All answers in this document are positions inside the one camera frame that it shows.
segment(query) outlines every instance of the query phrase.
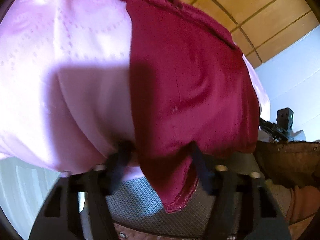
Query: red cloth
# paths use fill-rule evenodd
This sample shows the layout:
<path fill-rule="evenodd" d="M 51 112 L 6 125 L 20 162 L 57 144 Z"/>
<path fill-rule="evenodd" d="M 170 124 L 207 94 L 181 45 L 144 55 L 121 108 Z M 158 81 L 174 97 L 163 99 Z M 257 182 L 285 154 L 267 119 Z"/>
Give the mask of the red cloth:
<path fill-rule="evenodd" d="M 184 146 L 252 152 L 259 103 L 231 34 L 178 0 L 123 0 L 132 20 L 130 90 L 139 162 L 167 212 L 197 184 Z"/>

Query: brown leather strip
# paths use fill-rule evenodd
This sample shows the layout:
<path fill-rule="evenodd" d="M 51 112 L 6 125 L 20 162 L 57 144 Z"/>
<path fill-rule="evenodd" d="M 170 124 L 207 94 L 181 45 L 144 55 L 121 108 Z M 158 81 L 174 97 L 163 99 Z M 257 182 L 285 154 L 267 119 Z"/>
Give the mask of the brown leather strip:
<path fill-rule="evenodd" d="M 300 222 L 289 225 L 292 240 L 297 240 L 308 227 L 314 215 Z M 158 236 L 140 232 L 114 223 L 119 238 L 122 240 L 198 240 L 198 238 L 174 238 L 169 236 Z M 228 240 L 236 240 L 235 236 L 228 237 Z"/>

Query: maroon fabric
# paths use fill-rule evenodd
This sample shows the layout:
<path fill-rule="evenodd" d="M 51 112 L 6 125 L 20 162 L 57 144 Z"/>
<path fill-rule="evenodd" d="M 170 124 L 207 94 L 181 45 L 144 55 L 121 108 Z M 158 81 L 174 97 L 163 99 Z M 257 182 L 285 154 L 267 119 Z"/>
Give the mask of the maroon fabric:
<path fill-rule="evenodd" d="M 139 162 L 167 212 L 197 184 L 184 149 L 252 152 L 259 103 L 241 50 L 222 25 L 178 0 L 123 0 L 132 20 L 130 89 Z"/>

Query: red garment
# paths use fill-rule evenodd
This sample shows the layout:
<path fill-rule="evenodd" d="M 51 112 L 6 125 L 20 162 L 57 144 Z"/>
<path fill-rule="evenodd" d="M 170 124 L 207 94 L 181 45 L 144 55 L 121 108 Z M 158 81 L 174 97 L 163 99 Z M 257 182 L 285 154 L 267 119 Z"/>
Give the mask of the red garment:
<path fill-rule="evenodd" d="M 130 90 L 139 162 L 167 212 L 197 184 L 189 153 L 252 152 L 259 103 L 231 34 L 178 0 L 123 0 L 132 20 Z"/>

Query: orange cloth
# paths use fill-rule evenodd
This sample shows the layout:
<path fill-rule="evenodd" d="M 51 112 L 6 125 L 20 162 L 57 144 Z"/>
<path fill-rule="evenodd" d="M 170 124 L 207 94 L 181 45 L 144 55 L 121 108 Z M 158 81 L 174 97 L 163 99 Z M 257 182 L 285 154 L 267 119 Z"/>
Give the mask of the orange cloth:
<path fill-rule="evenodd" d="M 291 190 L 291 202 L 286 220 L 289 224 L 303 220 L 315 214 L 320 207 L 320 191 L 313 186 L 299 188 L 295 186 Z"/>

